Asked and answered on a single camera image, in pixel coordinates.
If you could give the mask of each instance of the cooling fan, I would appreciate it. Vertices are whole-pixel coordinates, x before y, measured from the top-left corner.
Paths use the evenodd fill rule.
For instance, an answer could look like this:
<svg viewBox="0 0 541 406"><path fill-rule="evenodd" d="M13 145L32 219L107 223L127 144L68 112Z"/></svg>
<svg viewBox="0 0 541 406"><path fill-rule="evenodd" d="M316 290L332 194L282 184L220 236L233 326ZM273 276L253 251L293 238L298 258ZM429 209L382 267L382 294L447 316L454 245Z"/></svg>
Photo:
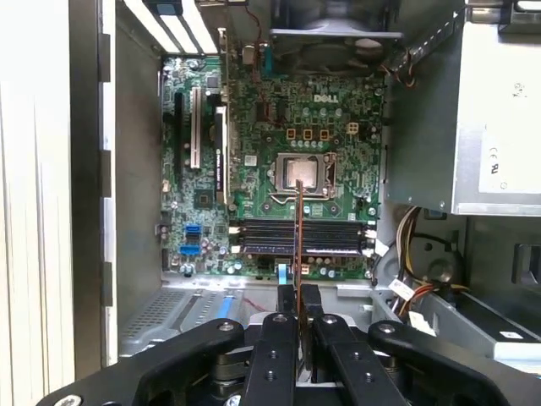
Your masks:
<svg viewBox="0 0 541 406"><path fill-rule="evenodd" d="M370 75L403 37L387 30L398 6L399 0L275 0L275 71Z"/></svg>

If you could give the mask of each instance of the connector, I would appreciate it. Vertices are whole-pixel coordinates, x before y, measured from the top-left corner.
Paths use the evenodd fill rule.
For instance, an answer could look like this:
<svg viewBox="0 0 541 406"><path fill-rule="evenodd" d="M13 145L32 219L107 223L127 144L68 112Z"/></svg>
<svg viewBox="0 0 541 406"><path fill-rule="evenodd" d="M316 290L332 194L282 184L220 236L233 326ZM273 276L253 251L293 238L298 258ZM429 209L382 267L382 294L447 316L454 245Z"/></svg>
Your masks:
<svg viewBox="0 0 541 406"><path fill-rule="evenodd" d="M186 234L201 234L201 226L199 224L186 224L184 226L184 232Z"/></svg>
<svg viewBox="0 0 541 406"><path fill-rule="evenodd" d="M199 255L201 248L198 245L181 245L178 249L180 255Z"/></svg>

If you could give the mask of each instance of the dell logo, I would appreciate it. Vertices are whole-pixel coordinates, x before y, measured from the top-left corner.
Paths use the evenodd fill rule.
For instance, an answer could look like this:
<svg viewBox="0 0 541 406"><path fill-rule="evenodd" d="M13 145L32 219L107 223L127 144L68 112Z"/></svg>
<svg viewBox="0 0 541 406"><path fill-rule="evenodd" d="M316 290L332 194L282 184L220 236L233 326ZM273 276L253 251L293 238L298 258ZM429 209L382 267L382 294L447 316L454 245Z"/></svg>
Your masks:
<svg viewBox="0 0 541 406"><path fill-rule="evenodd" d="M314 95L315 103L338 103L336 95Z"/></svg>

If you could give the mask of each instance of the capacitor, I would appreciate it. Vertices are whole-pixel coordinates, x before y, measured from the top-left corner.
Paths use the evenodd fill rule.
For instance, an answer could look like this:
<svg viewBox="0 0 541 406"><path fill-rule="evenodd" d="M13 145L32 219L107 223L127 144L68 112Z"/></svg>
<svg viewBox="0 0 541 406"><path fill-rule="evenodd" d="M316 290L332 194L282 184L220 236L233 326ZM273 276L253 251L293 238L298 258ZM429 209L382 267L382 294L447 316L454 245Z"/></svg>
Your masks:
<svg viewBox="0 0 541 406"><path fill-rule="evenodd" d="M184 271L184 276L185 277L191 277L192 274L194 273L194 270L195 270L195 268L194 268L193 265L187 264L186 265L186 271Z"/></svg>

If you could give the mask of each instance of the metal grille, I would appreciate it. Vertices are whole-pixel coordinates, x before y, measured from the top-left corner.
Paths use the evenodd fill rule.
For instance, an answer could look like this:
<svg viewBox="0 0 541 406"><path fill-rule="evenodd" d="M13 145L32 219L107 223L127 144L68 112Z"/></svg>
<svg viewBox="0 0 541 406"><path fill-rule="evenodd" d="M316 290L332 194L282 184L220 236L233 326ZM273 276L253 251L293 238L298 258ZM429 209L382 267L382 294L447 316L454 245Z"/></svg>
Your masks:
<svg viewBox="0 0 541 406"><path fill-rule="evenodd" d="M150 327L161 326L178 302L184 297L184 292L162 290L150 303L145 311L138 315L124 330L123 336L133 338Z"/></svg>

